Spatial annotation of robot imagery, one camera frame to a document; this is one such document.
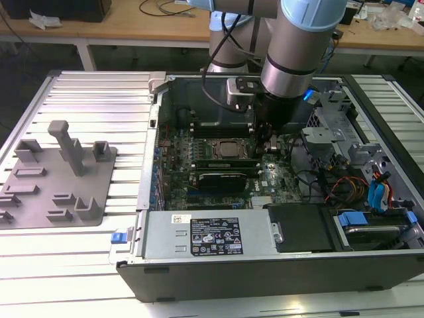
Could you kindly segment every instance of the warning label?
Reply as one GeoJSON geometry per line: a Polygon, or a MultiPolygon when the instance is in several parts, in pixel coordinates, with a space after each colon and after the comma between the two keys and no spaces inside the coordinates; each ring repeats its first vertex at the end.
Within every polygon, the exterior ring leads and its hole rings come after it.
{"type": "Polygon", "coordinates": [[[191,254],[193,256],[243,254],[239,218],[192,219],[191,254]]]}

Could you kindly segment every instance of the blue drive bracket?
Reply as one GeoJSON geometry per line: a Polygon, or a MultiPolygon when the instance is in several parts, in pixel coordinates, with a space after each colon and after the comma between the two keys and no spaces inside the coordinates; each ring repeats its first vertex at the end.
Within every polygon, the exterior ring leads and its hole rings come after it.
{"type": "Polygon", "coordinates": [[[343,212],[339,215],[339,221],[342,227],[368,225],[364,212],[360,211],[343,212]]]}
{"type": "Polygon", "coordinates": [[[412,211],[408,211],[408,212],[406,213],[406,216],[407,216],[407,218],[408,218],[409,222],[411,222],[411,224],[412,224],[412,225],[414,225],[414,224],[416,224],[416,223],[418,222],[418,219],[417,219],[417,217],[415,216],[415,213],[414,213],[414,212],[412,212],[412,211]]]}

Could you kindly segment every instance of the blue light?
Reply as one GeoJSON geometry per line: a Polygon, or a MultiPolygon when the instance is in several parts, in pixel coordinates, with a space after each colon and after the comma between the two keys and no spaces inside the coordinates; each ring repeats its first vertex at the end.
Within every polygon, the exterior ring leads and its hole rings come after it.
{"type": "Polygon", "coordinates": [[[306,91],[306,93],[305,93],[305,96],[303,97],[303,100],[304,101],[307,101],[311,96],[312,96],[312,94],[313,94],[313,89],[308,89],[307,91],[306,91]]]}

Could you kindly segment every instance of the sticker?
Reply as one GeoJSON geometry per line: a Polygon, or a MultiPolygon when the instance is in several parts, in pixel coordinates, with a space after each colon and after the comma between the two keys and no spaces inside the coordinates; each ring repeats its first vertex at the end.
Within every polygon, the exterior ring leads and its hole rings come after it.
{"type": "Polygon", "coordinates": [[[320,93],[317,91],[313,91],[311,97],[307,100],[307,102],[311,105],[315,105],[320,98],[320,93]]]}
{"type": "Polygon", "coordinates": [[[241,230],[237,217],[192,219],[190,231],[190,247],[193,256],[243,254],[241,230]]]}
{"type": "Polygon", "coordinates": [[[173,214],[171,223],[190,223],[191,214],[173,214]]]}

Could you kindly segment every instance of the paper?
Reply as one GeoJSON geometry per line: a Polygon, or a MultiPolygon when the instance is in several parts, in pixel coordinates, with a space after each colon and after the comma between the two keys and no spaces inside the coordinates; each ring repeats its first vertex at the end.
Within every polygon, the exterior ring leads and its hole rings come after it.
{"type": "Polygon", "coordinates": [[[355,19],[366,20],[368,18],[368,6],[365,5],[362,7],[359,13],[353,16],[355,19]]]}
{"type": "Polygon", "coordinates": [[[61,27],[60,19],[56,17],[45,17],[44,15],[37,15],[30,10],[31,18],[29,22],[42,30],[46,30],[46,27],[58,28],[61,27]]]}

